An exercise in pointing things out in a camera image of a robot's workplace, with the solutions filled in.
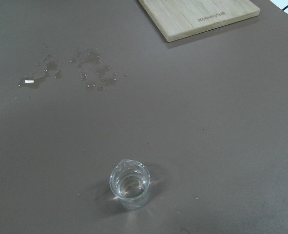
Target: wooden cutting board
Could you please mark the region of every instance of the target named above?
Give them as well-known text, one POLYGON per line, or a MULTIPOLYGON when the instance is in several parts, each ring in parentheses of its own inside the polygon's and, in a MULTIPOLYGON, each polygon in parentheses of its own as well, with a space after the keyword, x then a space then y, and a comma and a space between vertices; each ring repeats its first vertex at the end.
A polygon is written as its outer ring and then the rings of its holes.
POLYGON ((168 42, 255 17, 249 0, 139 0, 168 42))

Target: clear liquid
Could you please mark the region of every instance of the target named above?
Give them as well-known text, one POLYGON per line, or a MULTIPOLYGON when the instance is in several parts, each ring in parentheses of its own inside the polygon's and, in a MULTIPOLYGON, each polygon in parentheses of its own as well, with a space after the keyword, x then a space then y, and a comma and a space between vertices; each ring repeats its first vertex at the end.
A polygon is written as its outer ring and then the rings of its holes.
POLYGON ((118 192, 125 198, 141 195, 146 188, 146 181, 141 174, 129 175, 118 182, 118 192))

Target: table surface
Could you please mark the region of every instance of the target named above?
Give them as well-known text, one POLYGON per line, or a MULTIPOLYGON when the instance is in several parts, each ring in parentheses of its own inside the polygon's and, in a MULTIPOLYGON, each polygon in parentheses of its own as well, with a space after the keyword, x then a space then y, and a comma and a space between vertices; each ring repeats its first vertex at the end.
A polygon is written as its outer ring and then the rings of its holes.
POLYGON ((253 3, 167 43, 135 0, 0 1, 0 234, 288 233, 288 15, 253 3))

